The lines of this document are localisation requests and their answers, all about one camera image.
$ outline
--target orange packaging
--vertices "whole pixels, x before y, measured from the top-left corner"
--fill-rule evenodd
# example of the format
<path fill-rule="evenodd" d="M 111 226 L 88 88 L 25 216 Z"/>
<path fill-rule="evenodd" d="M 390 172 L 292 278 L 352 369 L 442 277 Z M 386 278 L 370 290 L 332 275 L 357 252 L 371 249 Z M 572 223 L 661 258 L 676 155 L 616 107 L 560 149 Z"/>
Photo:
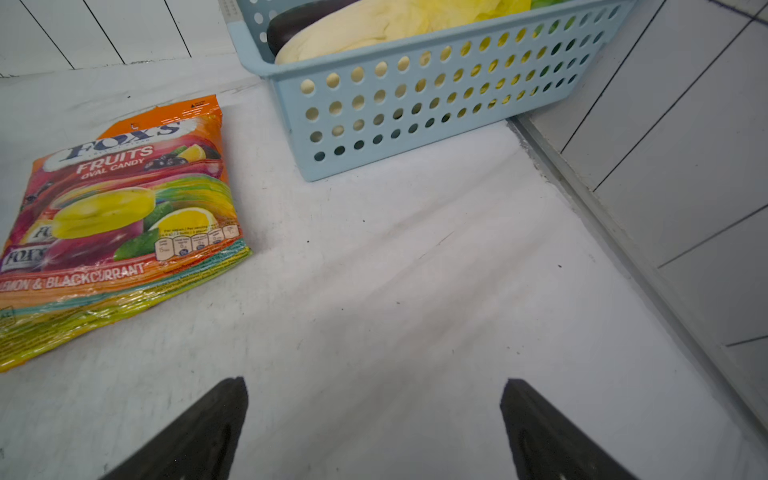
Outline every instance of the orange packaging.
<path fill-rule="evenodd" d="M 215 96 L 37 159 L 0 263 L 0 372 L 244 260 Z"/>

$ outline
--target lemon slice image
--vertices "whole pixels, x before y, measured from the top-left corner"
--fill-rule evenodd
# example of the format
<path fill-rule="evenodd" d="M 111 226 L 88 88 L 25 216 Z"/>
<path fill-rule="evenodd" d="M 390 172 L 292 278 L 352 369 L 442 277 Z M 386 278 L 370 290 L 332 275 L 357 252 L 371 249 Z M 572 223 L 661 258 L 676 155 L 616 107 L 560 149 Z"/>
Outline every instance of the lemon slice image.
<path fill-rule="evenodd" d="M 154 210 L 154 191 L 132 187 L 91 195 L 59 210 L 51 233 L 60 239 L 90 237 L 138 222 Z"/>
<path fill-rule="evenodd" d="M 186 149 L 185 151 L 177 155 L 177 157 L 183 158 L 189 163 L 192 163 L 198 160 L 204 160 L 205 156 L 206 156 L 205 150 L 203 150 L 203 148 L 198 144 L 192 145 L 191 147 L 189 147 L 188 149 Z"/>
<path fill-rule="evenodd" d="M 158 229 L 161 237 L 191 237 L 198 233 L 208 233 L 216 227 L 218 222 L 211 212 L 204 208 L 189 207 L 169 213 L 159 219 L 150 230 Z"/>

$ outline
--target white table surface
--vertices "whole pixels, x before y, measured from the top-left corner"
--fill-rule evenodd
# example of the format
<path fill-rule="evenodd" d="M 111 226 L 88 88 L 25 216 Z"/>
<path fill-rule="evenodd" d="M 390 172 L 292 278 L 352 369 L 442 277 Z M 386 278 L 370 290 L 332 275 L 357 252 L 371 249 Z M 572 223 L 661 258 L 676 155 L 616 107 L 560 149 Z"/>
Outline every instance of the white table surface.
<path fill-rule="evenodd" d="M 0 478 L 97 478 L 230 376 L 235 479 L 514 478 L 509 377 L 641 479 L 768 478 L 503 122 L 308 184 L 233 55 L 2 79 L 0 231 L 36 157 L 211 93 L 256 254 L 0 375 Z"/>

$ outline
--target light blue basket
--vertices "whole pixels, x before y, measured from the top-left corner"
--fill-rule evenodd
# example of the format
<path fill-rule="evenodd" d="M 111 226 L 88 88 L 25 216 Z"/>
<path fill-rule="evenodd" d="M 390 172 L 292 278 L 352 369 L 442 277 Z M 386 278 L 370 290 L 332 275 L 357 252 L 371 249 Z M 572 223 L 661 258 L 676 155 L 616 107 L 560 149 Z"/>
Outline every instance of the light blue basket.
<path fill-rule="evenodd" d="M 269 79 L 315 181 L 568 96 L 636 0 L 572 0 L 275 65 L 269 20 L 307 0 L 220 0 L 243 66 Z"/>

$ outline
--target nutrition label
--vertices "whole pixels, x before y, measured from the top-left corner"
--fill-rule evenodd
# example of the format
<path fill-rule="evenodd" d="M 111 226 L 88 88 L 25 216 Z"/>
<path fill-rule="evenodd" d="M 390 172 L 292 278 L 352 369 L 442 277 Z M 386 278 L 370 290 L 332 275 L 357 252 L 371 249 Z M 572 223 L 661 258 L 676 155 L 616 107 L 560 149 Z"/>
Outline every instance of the nutrition label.
<path fill-rule="evenodd" d="M 240 230 L 237 225 L 227 225 L 192 237 L 179 235 L 173 238 L 161 238 L 154 244 L 154 255 L 159 261 L 183 257 L 209 245 L 216 245 L 225 240 L 236 238 L 238 235 L 240 235 Z"/>

